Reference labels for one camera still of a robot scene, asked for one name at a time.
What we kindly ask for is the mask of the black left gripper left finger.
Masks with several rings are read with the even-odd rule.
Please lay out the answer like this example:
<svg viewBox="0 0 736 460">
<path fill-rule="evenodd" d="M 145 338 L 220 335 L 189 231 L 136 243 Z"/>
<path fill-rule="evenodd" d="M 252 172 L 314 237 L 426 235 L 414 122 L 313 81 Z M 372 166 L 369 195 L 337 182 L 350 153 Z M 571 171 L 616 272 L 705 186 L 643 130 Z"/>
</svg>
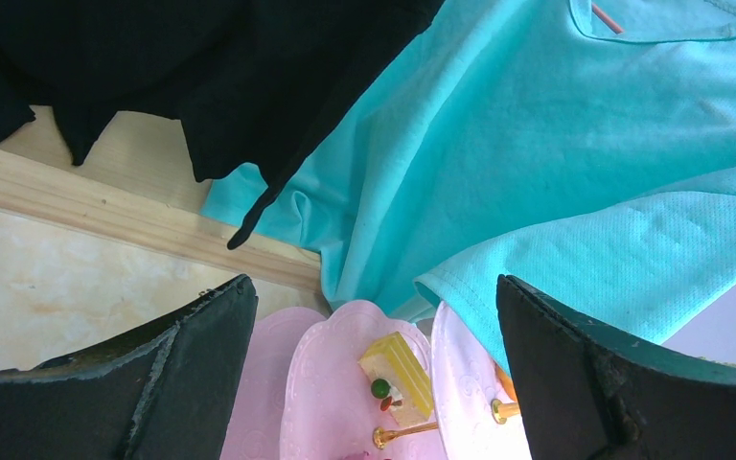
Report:
<svg viewBox="0 0 736 460">
<path fill-rule="evenodd" d="M 0 371 L 0 459 L 217 459 L 258 296 L 237 276 L 35 368 Z"/>
</svg>

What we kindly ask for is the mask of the yellow cake square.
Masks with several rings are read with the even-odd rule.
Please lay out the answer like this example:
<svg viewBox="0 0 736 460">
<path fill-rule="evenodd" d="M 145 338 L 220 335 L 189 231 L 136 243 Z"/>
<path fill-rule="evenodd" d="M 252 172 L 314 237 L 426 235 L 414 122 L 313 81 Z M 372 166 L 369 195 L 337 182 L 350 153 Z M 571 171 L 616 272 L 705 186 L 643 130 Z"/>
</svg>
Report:
<svg viewBox="0 0 736 460">
<path fill-rule="evenodd" d="M 434 412 L 431 382 L 400 333 L 375 340 L 358 360 L 379 411 L 401 428 L 427 423 Z"/>
</svg>

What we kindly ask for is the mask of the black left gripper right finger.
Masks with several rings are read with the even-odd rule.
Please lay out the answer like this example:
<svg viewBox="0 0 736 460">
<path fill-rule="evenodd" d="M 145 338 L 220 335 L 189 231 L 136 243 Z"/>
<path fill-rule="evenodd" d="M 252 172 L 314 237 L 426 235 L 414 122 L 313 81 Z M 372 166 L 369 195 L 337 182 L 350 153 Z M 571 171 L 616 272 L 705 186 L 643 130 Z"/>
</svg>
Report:
<svg viewBox="0 0 736 460">
<path fill-rule="evenodd" d="M 736 368 L 687 356 L 497 281 L 505 352 L 536 459 L 736 459 Z"/>
</svg>

